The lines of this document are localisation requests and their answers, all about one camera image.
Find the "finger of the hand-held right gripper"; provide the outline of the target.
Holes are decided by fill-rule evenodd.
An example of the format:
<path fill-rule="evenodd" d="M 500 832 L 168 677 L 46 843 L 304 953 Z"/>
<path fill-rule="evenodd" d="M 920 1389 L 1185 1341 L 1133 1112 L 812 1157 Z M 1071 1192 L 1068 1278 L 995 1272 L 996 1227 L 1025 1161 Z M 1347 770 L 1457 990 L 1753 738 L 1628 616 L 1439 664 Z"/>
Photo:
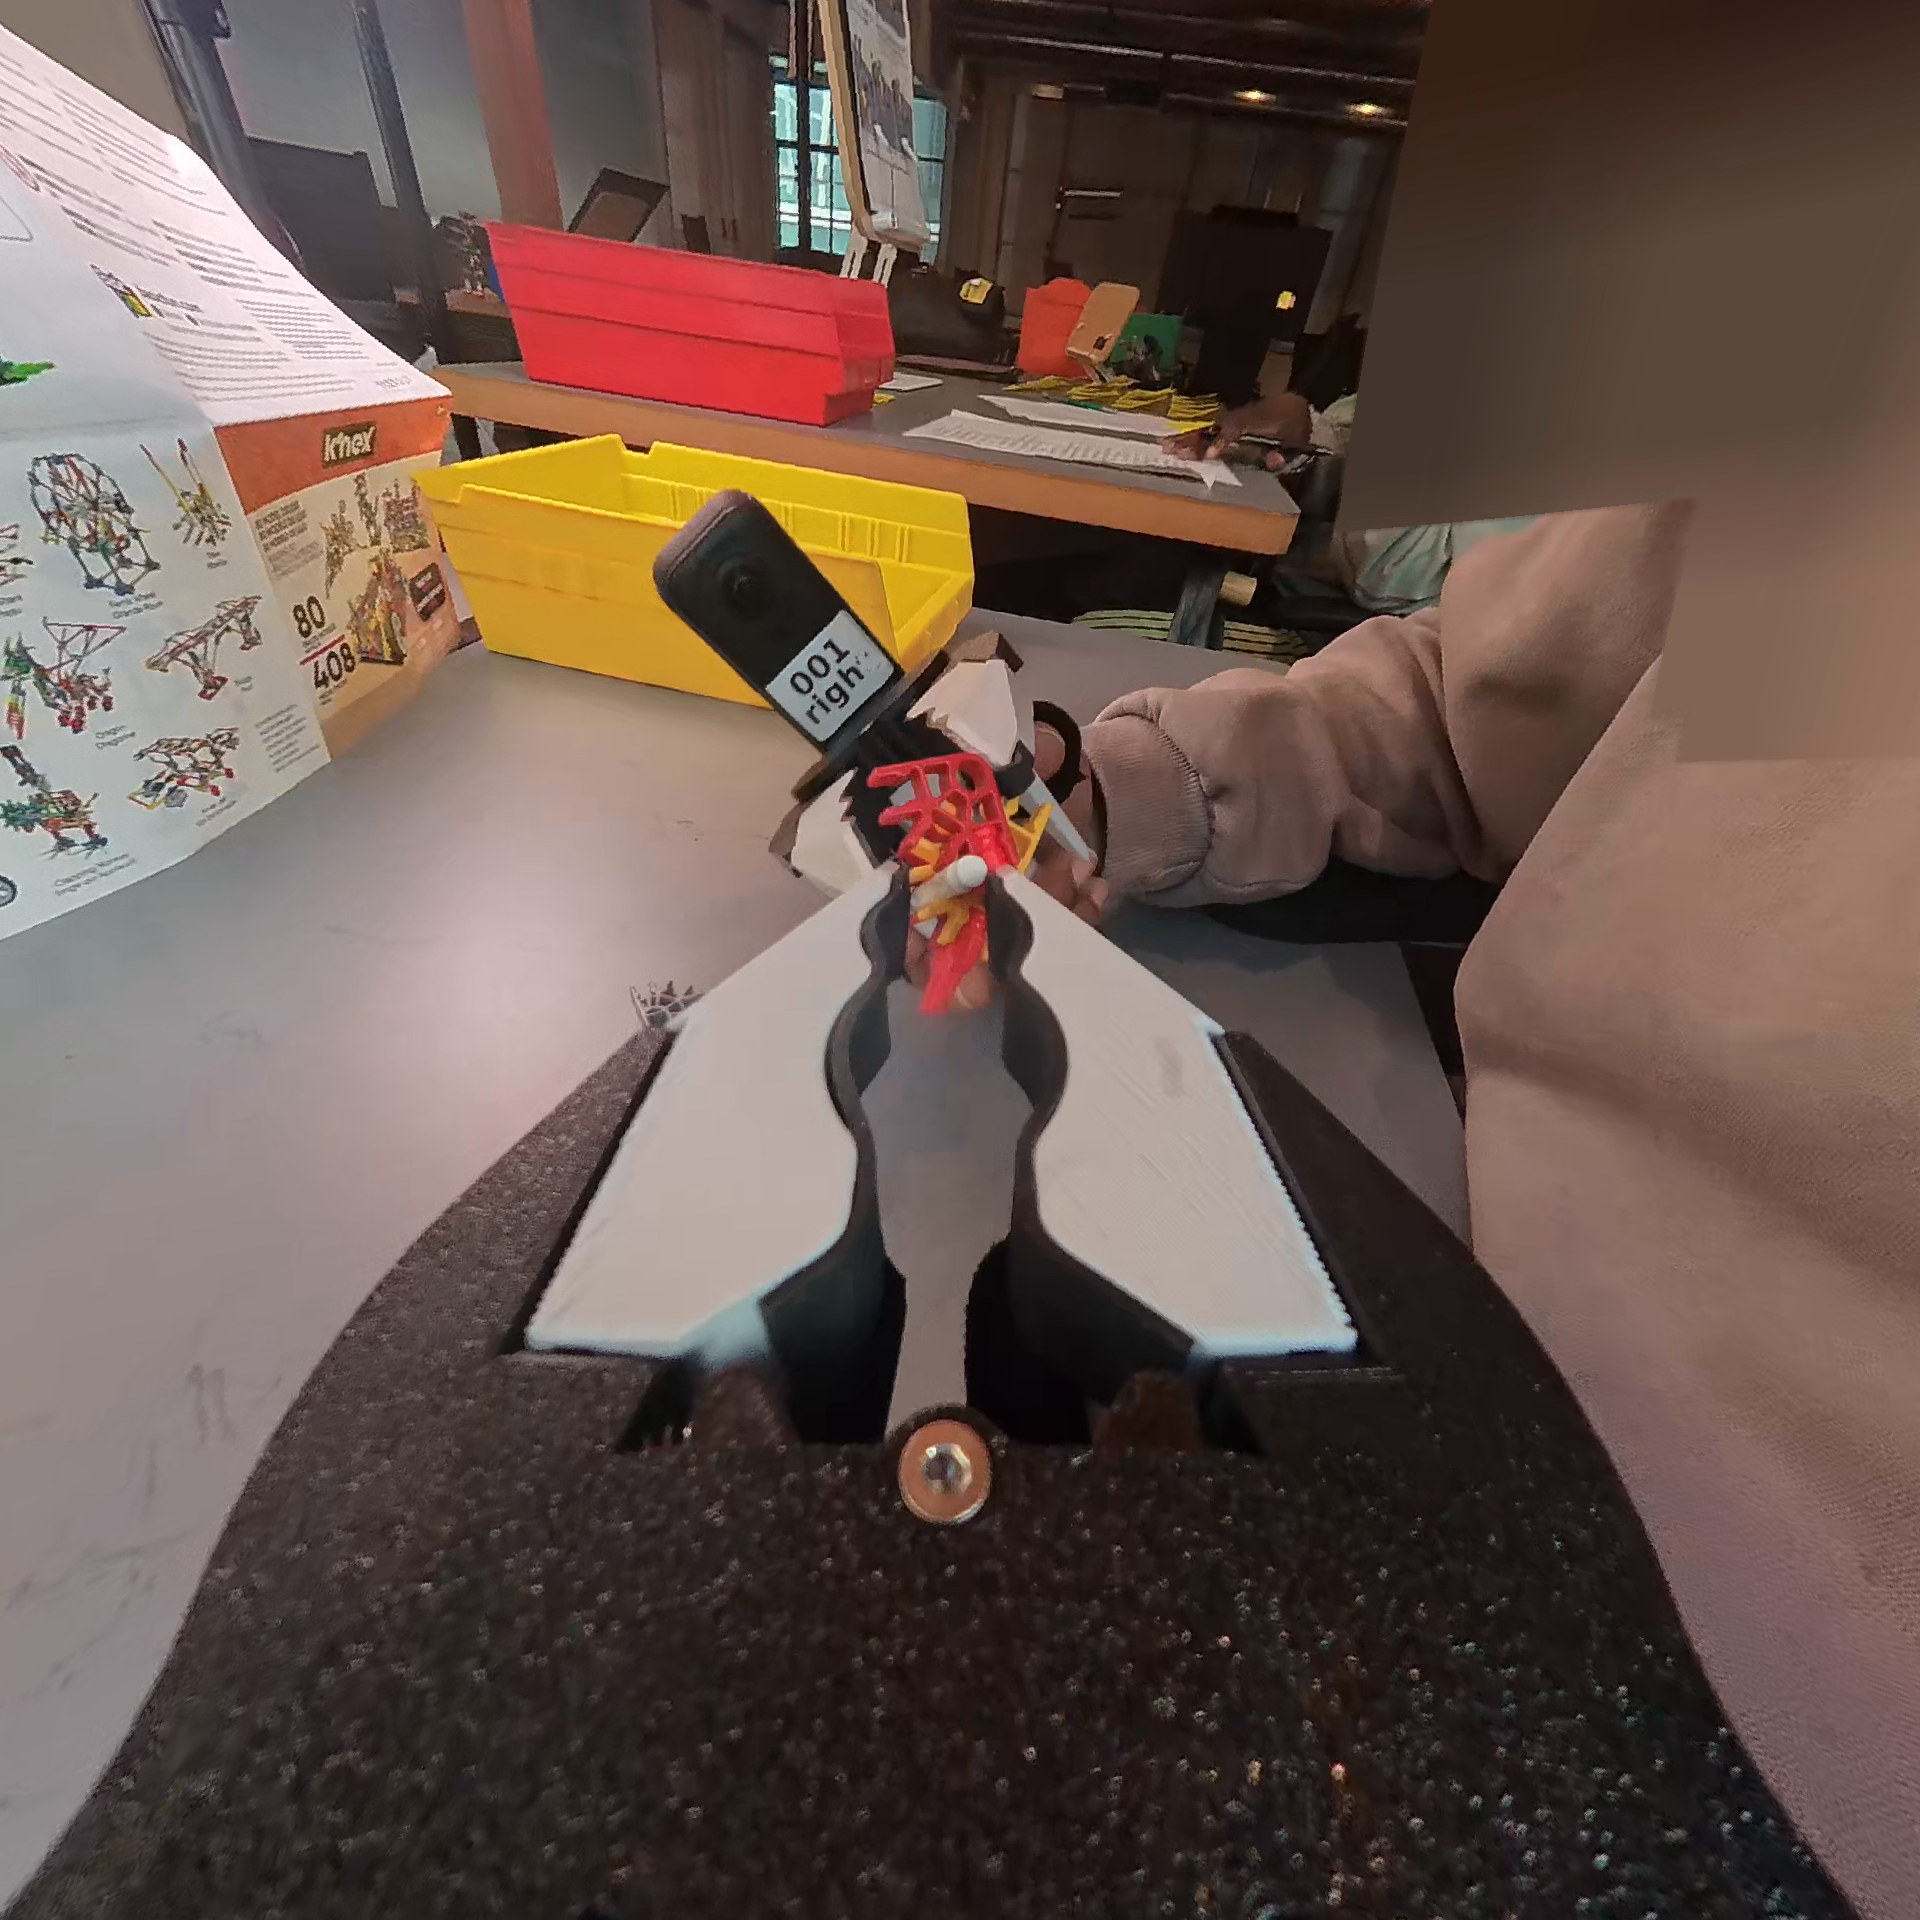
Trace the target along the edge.
<path fill-rule="evenodd" d="M 928 724 L 960 753 L 1011 770 L 1033 749 L 1030 702 L 1017 686 L 1020 658 L 1006 637 L 966 637 L 942 658 L 928 688 Z"/>
<path fill-rule="evenodd" d="M 853 890 L 896 865 L 862 836 L 845 796 L 798 801 L 774 829 L 772 854 L 814 890 Z"/>

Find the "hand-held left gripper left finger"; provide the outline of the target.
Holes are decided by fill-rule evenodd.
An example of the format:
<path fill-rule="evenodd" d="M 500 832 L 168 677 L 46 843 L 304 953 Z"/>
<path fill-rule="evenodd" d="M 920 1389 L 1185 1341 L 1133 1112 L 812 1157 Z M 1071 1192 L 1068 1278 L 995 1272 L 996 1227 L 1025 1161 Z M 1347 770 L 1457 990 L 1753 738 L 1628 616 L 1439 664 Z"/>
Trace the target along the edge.
<path fill-rule="evenodd" d="M 533 1354 L 752 1364 L 812 1442 L 883 1435 L 904 1288 L 862 1092 L 892 1049 L 904 878 L 875 872 L 696 998 L 524 1323 Z"/>

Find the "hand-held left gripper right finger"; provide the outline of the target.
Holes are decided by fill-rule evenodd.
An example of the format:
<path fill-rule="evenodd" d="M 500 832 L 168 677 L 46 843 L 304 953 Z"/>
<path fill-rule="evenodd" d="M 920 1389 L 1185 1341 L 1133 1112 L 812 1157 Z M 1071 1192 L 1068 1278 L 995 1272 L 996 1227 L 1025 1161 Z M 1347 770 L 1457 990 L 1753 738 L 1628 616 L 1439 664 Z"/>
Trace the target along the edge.
<path fill-rule="evenodd" d="M 988 885 L 988 931 L 1029 1117 L 966 1301 L 973 1409 L 1084 1442 L 1129 1384 L 1168 1377 L 1227 1434 L 1227 1366 L 1352 1366 L 1352 1310 L 1257 1107 L 1262 1049 L 1014 872 Z"/>

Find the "yellow toy connector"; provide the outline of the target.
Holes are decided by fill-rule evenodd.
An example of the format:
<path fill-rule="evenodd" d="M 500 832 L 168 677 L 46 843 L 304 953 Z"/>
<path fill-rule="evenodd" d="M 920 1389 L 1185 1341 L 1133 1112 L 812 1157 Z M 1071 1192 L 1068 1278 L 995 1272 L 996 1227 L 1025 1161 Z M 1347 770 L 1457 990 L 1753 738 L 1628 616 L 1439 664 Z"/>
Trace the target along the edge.
<path fill-rule="evenodd" d="M 928 827 L 919 841 L 903 843 L 903 862 L 908 867 L 908 878 L 911 881 L 909 896 L 913 891 L 913 883 L 929 869 L 940 869 L 964 853 L 984 857 L 990 876 L 1029 874 L 1041 841 L 1046 840 L 1051 811 L 1053 805 L 1048 803 L 1029 808 L 1024 801 L 1014 801 L 1012 811 L 996 824 L 961 824 L 949 811 L 933 816 L 933 827 Z M 913 924 L 944 924 L 944 914 L 937 918 L 913 918 Z"/>

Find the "person's right forearm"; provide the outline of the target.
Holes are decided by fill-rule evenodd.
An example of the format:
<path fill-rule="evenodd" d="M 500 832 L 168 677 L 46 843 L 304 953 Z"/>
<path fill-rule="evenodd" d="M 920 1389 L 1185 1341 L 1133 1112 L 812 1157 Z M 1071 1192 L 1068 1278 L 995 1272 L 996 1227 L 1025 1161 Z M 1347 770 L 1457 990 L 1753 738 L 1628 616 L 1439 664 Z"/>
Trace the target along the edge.
<path fill-rule="evenodd" d="M 1534 518 L 1439 598 L 1283 674 L 1144 688 L 1084 734 L 1120 898 L 1238 905 L 1369 874 L 1500 881 L 1656 664 L 1695 507 Z"/>

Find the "person's right hand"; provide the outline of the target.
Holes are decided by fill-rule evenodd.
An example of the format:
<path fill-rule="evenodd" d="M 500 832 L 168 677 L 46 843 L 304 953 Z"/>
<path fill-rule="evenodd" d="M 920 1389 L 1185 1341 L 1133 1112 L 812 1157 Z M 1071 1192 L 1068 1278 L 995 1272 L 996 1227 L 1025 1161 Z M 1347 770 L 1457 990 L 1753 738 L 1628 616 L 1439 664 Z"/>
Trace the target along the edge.
<path fill-rule="evenodd" d="M 1062 816 L 1080 835 L 1091 853 L 1079 857 L 1070 853 L 1057 836 L 1048 836 L 1029 878 L 1057 902 L 1068 905 L 1076 918 L 1099 924 L 1108 902 L 1108 883 L 1102 878 L 1099 854 L 1104 850 L 1107 808 L 1091 772 L 1091 762 L 1073 726 L 1062 731 L 1053 723 L 1070 723 L 1065 708 L 1039 704 L 1035 721 L 1035 768 L 1046 790 L 1056 803 L 1062 803 Z M 916 987 L 928 986 L 928 938 L 916 928 L 908 931 L 903 947 L 903 977 Z M 949 1013 L 973 1013 L 990 1006 L 996 996 L 996 981 L 988 963 L 975 965 L 953 990 Z"/>

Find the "yellow plastic bin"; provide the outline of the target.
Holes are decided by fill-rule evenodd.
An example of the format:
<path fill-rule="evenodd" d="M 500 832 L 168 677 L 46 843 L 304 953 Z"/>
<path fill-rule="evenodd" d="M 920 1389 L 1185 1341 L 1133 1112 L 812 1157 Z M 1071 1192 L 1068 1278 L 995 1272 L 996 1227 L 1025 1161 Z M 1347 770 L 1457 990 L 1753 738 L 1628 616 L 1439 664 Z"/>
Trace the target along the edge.
<path fill-rule="evenodd" d="M 719 492 L 759 498 L 908 669 L 973 606 L 964 498 L 833 472 L 616 436 L 423 469 L 435 521 L 492 653 L 766 706 L 656 590 L 654 565 Z"/>

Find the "red plastic bin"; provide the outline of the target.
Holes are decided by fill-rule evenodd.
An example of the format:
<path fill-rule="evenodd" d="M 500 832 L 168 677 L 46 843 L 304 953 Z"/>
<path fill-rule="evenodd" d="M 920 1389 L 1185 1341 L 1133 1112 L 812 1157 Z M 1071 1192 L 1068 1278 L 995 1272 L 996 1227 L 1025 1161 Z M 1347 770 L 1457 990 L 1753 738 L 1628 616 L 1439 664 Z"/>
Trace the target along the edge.
<path fill-rule="evenodd" d="M 896 374 L 885 285 L 484 225 L 529 380 L 792 425 L 862 416 Z"/>

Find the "white paper sheet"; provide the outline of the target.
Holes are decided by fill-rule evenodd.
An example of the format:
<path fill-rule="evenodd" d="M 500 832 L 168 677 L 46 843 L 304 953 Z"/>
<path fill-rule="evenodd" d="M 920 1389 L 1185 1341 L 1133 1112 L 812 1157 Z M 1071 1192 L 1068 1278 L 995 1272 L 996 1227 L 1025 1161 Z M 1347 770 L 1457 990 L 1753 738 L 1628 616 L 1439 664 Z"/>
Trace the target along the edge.
<path fill-rule="evenodd" d="M 973 409 L 950 409 L 903 430 L 904 438 L 945 442 L 1056 465 L 1088 465 L 1131 473 L 1163 473 L 1206 490 L 1238 490 L 1241 473 L 1222 461 L 1185 460 L 1171 451 L 1183 436 L 1163 416 L 1073 406 L 1056 401 L 977 396 Z"/>

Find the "black bag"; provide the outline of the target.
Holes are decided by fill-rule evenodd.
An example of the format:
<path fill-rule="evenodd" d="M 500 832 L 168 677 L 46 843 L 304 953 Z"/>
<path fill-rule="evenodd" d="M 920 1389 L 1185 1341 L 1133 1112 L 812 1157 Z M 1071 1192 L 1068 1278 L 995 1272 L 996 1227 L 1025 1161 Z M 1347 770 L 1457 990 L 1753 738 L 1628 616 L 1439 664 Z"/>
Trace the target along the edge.
<path fill-rule="evenodd" d="M 1017 348 L 1006 291 L 984 276 L 953 276 L 926 262 L 896 268 L 886 285 L 896 361 L 1007 368 Z"/>

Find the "pile of yellow toy rods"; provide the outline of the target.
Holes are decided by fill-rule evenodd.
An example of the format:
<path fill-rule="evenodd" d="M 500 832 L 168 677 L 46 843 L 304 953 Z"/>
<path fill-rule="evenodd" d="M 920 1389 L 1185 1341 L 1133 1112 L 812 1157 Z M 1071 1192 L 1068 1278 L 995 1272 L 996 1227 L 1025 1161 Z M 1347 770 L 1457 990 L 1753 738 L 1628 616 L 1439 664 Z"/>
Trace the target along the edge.
<path fill-rule="evenodd" d="M 1158 418 L 1168 424 L 1171 432 L 1189 432 L 1206 428 L 1220 416 L 1220 401 L 1215 396 L 1185 396 L 1175 388 L 1148 388 L 1127 377 L 1113 382 L 1068 380 L 1068 377 L 1030 377 L 1020 380 L 1006 388 L 1011 397 L 1046 401 L 1079 409 Z"/>

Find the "orange plastic bin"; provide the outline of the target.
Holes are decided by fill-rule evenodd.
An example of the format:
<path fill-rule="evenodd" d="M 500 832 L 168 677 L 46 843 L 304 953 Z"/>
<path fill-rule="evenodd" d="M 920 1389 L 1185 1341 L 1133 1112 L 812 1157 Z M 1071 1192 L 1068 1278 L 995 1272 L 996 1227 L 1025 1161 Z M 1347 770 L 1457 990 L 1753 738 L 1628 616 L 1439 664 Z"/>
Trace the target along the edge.
<path fill-rule="evenodd" d="M 1124 281 L 1086 285 L 1051 280 L 1024 297 L 1017 345 L 1021 377 L 1102 380 L 1120 336 L 1139 309 L 1139 288 Z"/>

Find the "poster on stand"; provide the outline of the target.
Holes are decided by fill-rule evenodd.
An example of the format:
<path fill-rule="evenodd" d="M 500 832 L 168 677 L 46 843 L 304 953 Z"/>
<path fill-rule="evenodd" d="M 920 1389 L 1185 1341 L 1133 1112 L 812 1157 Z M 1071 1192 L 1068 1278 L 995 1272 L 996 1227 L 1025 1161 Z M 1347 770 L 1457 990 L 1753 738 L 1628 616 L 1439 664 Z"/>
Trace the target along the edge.
<path fill-rule="evenodd" d="M 908 3 L 815 3 L 814 12 L 853 225 L 841 274 L 886 284 L 901 257 L 920 257 L 929 243 L 909 10 Z"/>

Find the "person's beige sweater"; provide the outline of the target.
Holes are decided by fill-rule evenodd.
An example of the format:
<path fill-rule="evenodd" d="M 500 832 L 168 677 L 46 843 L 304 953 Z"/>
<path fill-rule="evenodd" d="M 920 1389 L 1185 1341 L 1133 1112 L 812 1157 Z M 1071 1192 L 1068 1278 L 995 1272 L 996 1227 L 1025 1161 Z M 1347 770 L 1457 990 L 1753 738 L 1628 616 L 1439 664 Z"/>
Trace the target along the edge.
<path fill-rule="evenodd" d="M 1584 749 L 1461 973 L 1472 1227 L 1767 1784 L 1915 1915 L 1915 762 L 1681 760 L 1687 518 L 1545 514 L 1448 582 L 1489 849 Z"/>

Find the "folded instruction sheet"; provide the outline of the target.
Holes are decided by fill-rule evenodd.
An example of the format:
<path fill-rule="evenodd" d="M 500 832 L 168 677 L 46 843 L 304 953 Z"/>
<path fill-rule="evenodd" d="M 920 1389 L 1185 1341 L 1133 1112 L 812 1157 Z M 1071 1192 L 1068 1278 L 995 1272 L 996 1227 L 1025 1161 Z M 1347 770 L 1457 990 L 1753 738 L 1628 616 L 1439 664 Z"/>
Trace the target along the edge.
<path fill-rule="evenodd" d="M 173 134 L 3 32 L 3 934 L 328 762 L 219 425 L 445 396 Z"/>

